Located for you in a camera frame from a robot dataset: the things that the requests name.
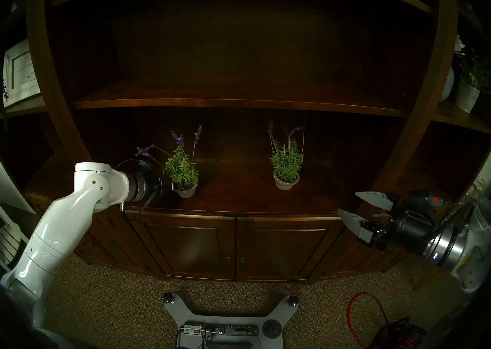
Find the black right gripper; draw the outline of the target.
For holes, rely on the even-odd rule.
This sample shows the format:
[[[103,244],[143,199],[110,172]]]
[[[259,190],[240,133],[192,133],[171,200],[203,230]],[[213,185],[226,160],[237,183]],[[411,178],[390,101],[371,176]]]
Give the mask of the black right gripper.
[[[409,192],[407,199],[391,192],[358,191],[355,195],[372,206],[389,211],[389,219],[384,225],[337,210],[345,227],[363,244],[375,244],[380,250],[397,245],[408,252],[422,253],[427,245],[424,238],[439,225],[436,208],[440,206],[440,198],[432,192]]]

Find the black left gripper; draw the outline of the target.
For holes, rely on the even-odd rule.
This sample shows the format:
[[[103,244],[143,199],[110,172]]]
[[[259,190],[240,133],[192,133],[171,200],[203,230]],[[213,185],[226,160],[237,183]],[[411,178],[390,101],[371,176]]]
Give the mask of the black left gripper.
[[[158,201],[162,197],[176,190],[176,184],[173,181],[164,181],[156,174],[147,174],[148,199],[147,201]]]

